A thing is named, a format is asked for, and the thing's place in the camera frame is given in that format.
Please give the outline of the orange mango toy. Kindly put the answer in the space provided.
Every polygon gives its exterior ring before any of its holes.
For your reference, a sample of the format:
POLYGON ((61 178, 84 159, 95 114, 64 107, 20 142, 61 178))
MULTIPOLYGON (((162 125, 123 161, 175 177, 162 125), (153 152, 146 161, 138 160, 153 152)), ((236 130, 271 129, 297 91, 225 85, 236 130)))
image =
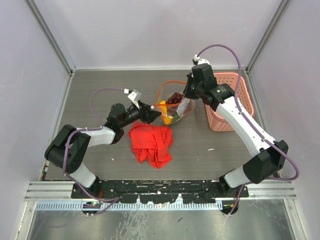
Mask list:
POLYGON ((166 101, 163 100, 160 102, 160 110, 161 110, 161 118, 165 125, 170 125, 174 121, 174 117, 176 116, 176 107, 175 106, 167 106, 166 101))

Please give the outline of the clear zip bag orange zipper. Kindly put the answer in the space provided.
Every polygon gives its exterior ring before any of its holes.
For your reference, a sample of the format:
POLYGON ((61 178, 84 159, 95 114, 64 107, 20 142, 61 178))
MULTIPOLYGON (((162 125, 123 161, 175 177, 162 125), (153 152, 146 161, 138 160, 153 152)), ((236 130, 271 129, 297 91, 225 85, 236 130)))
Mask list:
MULTIPOLYGON (((186 87, 187 83, 184 82, 184 81, 177 81, 177 80, 172 80, 172 81, 167 81, 165 83, 163 83, 158 92, 157 92, 157 95, 156 95, 156 98, 155 98, 155 102, 153 104, 153 108, 159 112, 161 112, 161 109, 160 109, 160 102, 161 101, 167 101, 167 99, 172 96, 174 93, 181 93, 181 94, 184 94, 184 90, 185 90, 185 87, 186 87)), ((166 104, 168 107, 176 107, 179 105, 180 103, 177 103, 177 104, 166 104)), ((183 116, 181 117, 178 117, 178 115, 176 114, 174 119, 173 119, 173 122, 170 124, 175 124, 176 122, 182 120, 184 117, 186 117, 189 113, 191 113, 195 108, 195 101, 193 100, 193 108, 191 110, 189 110, 187 113, 185 113, 183 116)))

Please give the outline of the dark purple grapes toy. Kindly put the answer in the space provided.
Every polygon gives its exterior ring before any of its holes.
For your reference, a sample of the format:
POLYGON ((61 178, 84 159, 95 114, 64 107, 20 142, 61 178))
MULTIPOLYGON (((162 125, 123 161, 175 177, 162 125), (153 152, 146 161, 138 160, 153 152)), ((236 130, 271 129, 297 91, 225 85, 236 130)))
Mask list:
POLYGON ((178 117, 183 116, 193 108, 194 101, 192 99, 184 98, 176 108, 176 114, 178 117))

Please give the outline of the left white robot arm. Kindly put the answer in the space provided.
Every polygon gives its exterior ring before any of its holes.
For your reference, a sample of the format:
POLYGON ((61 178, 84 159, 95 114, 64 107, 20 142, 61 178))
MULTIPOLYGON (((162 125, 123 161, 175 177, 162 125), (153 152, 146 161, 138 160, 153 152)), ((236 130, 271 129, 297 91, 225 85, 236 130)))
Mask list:
POLYGON ((124 135, 124 127, 141 121, 150 124, 161 112, 141 101, 129 108, 116 103, 110 108, 106 123, 97 128, 76 128, 64 125, 44 152, 44 158, 62 169, 88 198, 97 198, 102 189, 100 179, 83 163, 86 151, 98 145, 113 145, 124 135))

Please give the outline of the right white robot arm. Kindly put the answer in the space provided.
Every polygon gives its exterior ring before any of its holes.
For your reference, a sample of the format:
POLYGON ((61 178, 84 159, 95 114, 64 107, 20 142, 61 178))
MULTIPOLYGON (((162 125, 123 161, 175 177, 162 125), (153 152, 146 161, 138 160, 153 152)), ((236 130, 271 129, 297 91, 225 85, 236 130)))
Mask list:
POLYGON ((284 140, 276 141, 263 132, 241 105, 234 90, 226 83, 217 83, 211 65, 202 63, 191 68, 184 95, 188 99, 201 99, 222 116, 241 138, 251 156, 244 165, 219 178, 219 191, 223 196, 231 197, 243 184, 259 184, 283 168, 288 144, 284 140))

